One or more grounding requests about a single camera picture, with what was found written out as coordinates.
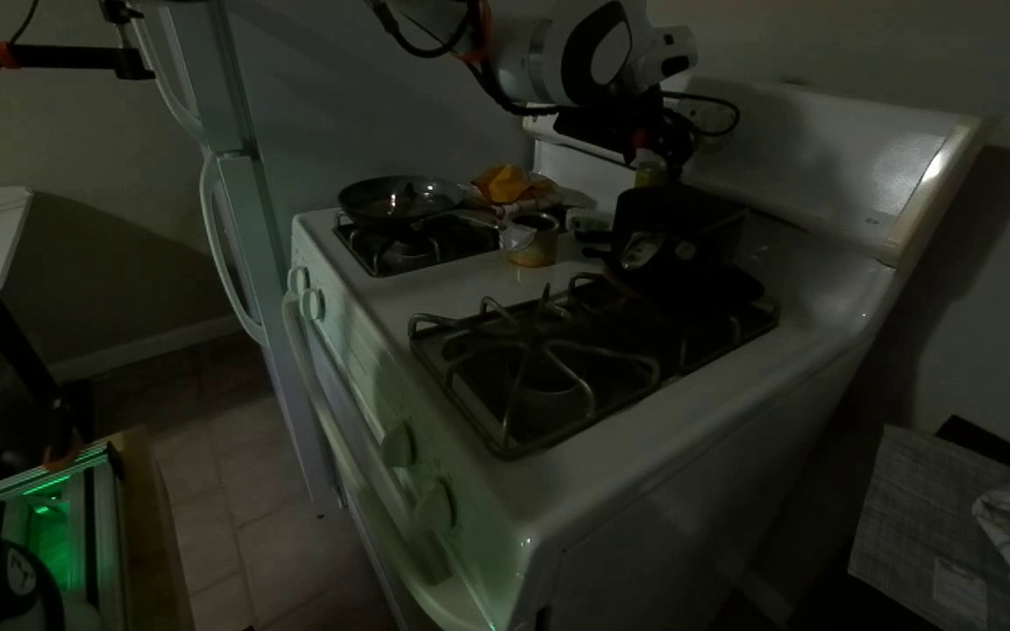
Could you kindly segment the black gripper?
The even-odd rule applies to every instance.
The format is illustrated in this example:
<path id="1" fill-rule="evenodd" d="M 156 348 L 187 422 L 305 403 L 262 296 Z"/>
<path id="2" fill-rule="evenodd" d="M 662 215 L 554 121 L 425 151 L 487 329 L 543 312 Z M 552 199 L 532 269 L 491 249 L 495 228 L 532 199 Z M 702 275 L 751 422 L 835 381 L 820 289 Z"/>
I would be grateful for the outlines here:
<path id="1" fill-rule="evenodd" d="M 665 164 L 685 164 L 695 153 L 690 121 L 662 106 L 662 95 L 616 95 L 588 106 L 571 106 L 554 117 L 554 130 L 613 151 L 631 160 L 637 151 L 660 153 Z"/>

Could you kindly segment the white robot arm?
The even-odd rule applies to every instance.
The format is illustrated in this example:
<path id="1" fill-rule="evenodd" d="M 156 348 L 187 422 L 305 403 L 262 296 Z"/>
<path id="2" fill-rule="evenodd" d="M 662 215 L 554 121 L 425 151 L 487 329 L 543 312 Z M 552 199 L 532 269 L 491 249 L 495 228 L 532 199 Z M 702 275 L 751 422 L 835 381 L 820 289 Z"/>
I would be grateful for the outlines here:
<path id="1" fill-rule="evenodd" d="M 416 60 L 455 55 L 512 117 L 552 117 L 560 137 L 679 167 L 690 121 L 662 79 L 695 65 L 685 26 L 651 26 L 645 0 L 366 0 Z"/>

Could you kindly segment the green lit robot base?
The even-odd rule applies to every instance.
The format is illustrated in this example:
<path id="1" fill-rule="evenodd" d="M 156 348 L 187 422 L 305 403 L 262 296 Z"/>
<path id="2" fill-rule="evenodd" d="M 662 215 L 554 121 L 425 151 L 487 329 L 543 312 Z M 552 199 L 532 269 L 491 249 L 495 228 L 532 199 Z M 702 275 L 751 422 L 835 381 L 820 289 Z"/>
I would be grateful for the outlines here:
<path id="1" fill-rule="evenodd" d="M 111 442 L 0 481 L 0 631 L 130 631 L 124 461 Z"/>

